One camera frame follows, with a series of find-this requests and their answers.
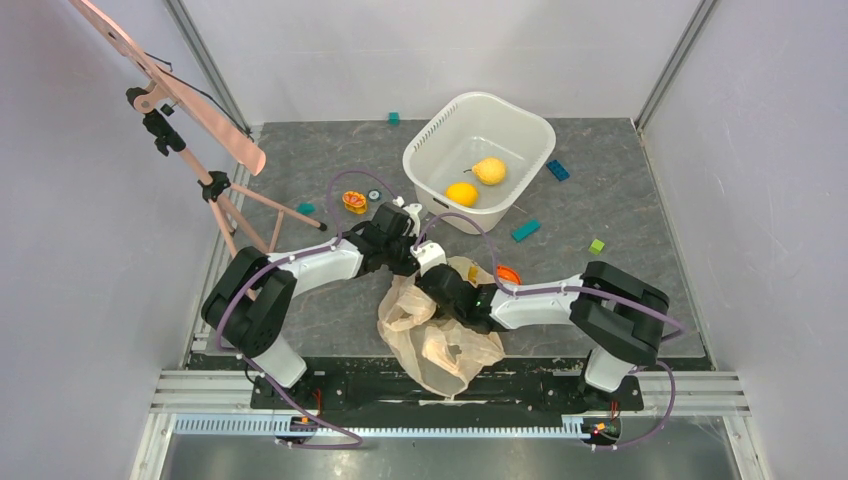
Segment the yellow fake lemon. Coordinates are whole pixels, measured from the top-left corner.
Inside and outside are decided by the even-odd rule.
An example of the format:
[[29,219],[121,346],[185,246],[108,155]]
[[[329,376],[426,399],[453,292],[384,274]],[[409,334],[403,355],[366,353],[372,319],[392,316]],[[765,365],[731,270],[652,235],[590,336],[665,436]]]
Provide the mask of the yellow fake lemon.
[[457,182],[449,185],[444,195],[452,202],[467,208],[474,207],[479,198],[477,188],[468,182]]

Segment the yellow fake fruit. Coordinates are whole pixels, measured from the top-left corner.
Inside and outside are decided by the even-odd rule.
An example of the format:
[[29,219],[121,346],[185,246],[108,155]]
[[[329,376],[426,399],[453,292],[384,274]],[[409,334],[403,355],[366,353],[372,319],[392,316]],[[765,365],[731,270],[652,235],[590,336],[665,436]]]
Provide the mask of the yellow fake fruit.
[[466,169],[465,173],[472,173],[483,185],[495,186],[505,181],[508,167],[499,158],[486,157]]

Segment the cream banana print plastic bag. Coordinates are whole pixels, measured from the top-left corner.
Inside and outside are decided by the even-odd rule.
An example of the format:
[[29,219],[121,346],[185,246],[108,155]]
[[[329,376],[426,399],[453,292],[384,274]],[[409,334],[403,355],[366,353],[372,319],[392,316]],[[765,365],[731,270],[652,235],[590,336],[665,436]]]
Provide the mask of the cream banana print plastic bag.
[[412,277],[392,278],[377,316],[377,331],[403,370],[440,397],[456,397],[483,368],[505,358],[498,333],[477,333],[439,313]]

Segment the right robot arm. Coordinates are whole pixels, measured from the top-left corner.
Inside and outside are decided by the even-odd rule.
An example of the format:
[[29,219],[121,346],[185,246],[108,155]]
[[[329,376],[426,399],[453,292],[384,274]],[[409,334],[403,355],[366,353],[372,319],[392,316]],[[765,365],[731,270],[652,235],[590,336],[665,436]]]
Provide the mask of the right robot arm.
[[481,334],[535,325],[574,326],[596,344],[583,369],[584,384],[612,394],[637,367],[649,367],[664,341],[670,299],[658,288],[603,261],[559,282],[472,285],[447,264],[415,285],[438,309]]

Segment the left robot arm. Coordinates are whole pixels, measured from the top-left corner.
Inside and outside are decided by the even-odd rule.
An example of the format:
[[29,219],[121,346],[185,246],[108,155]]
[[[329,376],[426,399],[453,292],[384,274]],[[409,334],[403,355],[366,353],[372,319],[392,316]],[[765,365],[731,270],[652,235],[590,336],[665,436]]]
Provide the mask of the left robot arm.
[[380,205],[370,220],[312,248],[265,254],[239,250],[201,307],[201,318],[222,327],[220,337],[283,387],[295,385],[305,360],[282,336],[291,300],[324,285],[356,279],[384,267],[399,276],[419,269],[411,248],[424,207],[399,199]]

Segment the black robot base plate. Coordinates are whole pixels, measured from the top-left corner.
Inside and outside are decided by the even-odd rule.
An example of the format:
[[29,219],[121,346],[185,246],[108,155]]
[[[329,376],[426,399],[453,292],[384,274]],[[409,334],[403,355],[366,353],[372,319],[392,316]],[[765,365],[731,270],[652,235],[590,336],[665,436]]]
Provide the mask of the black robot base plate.
[[506,358],[452,399],[426,390],[392,357],[309,357],[306,364],[287,394],[341,427],[555,427],[564,415],[644,408],[635,377],[613,394],[592,393],[575,358]]

